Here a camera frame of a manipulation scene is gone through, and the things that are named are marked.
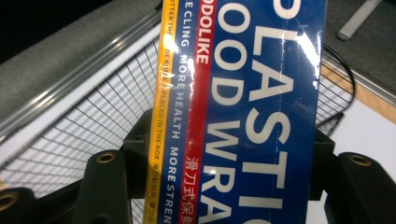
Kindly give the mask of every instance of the box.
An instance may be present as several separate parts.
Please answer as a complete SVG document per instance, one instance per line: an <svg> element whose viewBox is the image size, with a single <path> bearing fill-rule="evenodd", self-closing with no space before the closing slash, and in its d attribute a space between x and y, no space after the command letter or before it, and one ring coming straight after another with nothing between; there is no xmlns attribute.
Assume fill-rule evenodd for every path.
<svg viewBox="0 0 396 224"><path fill-rule="evenodd" d="M324 0L165 0L145 223L305 223Z"/></svg>

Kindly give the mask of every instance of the metal grid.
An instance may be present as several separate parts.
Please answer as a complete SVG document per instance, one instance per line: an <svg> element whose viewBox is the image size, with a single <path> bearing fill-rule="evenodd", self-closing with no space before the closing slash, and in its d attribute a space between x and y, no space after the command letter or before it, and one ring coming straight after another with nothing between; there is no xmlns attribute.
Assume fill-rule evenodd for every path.
<svg viewBox="0 0 396 224"><path fill-rule="evenodd" d="M36 197L47 195L83 177L88 158L101 150L118 149L144 111L153 106L158 36L95 87L17 157L0 167L9 188L26 187ZM321 76L317 125L332 119L351 102L346 76L330 65L339 79ZM134 223L141 223L144 200L133 200Z"/></svg>

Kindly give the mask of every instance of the plastic food wrap box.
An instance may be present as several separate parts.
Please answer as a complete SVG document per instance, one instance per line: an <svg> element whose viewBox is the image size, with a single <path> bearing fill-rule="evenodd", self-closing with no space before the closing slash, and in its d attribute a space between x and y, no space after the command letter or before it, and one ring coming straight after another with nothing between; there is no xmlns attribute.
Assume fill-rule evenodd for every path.
<svg viewBox="0 0 396 224"><path fill-rule="evenodd" d="M324 0L165 0L145 223L305 223Z"/></svg>

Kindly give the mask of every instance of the wire rack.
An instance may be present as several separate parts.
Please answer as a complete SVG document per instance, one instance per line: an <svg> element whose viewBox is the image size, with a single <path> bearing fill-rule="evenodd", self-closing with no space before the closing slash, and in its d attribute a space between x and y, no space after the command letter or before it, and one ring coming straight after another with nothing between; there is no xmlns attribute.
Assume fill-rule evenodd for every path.
<svg viewBox="0 0 396 224"><path fill-rule="evenodd" d="M91 155L120 148L143 112L153 107L158 45L157 32L44 131L12 148L14 153L0 164L7 187L45 196L81 179ZM319 81L317 125L324 127L347 108L352 91L343 73L330 63L322 66L326 75ZM141 223L144 200L133 200L132 206L134 223Z"/></svg>

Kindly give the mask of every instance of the white surface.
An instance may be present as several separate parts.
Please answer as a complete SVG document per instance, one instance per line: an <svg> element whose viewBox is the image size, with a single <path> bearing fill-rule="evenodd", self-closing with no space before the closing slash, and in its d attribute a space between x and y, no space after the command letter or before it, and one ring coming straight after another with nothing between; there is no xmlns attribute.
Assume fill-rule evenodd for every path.
<svg viewBox="0 0 396 224"><path fill-rule="evenodd" d="M396 125L372 109L355 101L332 135L334 154L351 151L378 161L396 180ZM320 202L309 202L307 224L328 223L324 213L326 195Z"/></svg>

